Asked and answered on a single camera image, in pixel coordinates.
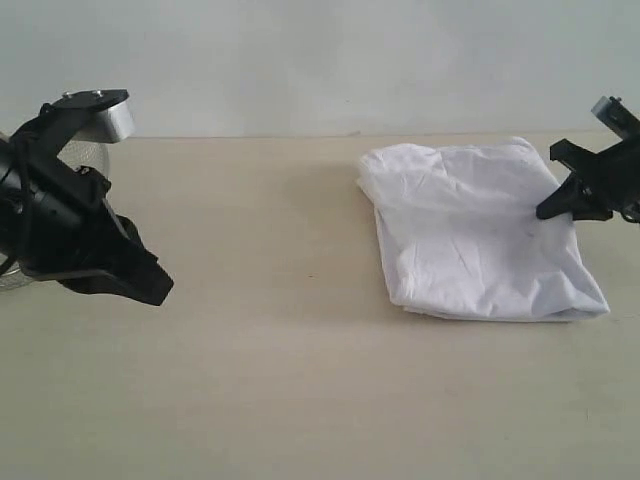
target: table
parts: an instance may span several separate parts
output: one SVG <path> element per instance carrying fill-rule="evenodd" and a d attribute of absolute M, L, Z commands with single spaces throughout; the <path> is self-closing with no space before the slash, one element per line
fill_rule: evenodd
<path fill-rule="evenodd" d="M 545 155 L 614 140 L 524 136 Z M 637 227 L 578 224 L 605 317 L 442 321 L 388 301 L 357 159 L 504 137 L 114 146 L 111 203 L 175 289 L 161 308 L 0 295 L 0 478 L 637 478 Z"/>

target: white wall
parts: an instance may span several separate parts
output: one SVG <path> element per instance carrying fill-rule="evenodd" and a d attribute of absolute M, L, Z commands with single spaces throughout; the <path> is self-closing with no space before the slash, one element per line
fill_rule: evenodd
<path fill-rule="evenodd" d="M 3 4 L 8 131 L 95 87 L 130 90 L 143 136 L 598 128 L 601 94 L 640 109 L 637 0 Z"/>

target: white cloth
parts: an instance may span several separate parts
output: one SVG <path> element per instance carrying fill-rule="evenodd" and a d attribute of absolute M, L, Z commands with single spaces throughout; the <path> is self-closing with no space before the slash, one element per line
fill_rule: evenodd
<path fill-rule="evenodd" d="M 443 318 L 569 321 L 609 312 L 569 214 L 535 208 L 558 181 L 525 140 L 396 145 L 360 161 L 391 301 Z"/>

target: beige table surface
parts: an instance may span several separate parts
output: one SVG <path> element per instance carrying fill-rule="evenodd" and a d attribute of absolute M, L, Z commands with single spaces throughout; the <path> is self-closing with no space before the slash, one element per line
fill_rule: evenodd
<path fill-rule="evenodd" d="M 564 135 L 526 137 L 546 155 Z M 607 317 L 441 321 L 387 300 L 356 160 L 501 138 L 113 147 L 111 202 L 176 287 L 161 308 L 0 295 L 0 479 L 639 478 L 637 227 L 578 225 Z"/>

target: crumpled white fabric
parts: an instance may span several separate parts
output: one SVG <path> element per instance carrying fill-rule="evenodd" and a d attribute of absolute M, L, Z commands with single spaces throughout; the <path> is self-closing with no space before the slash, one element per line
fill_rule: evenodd
<path fill-rule="evenodd" d="M 360 161 L 391 301 L 443 318 L 570 321 L 609 312 L 569 214 L 541 221 L 559 184 L 524 139 L 395 145 Z"/>

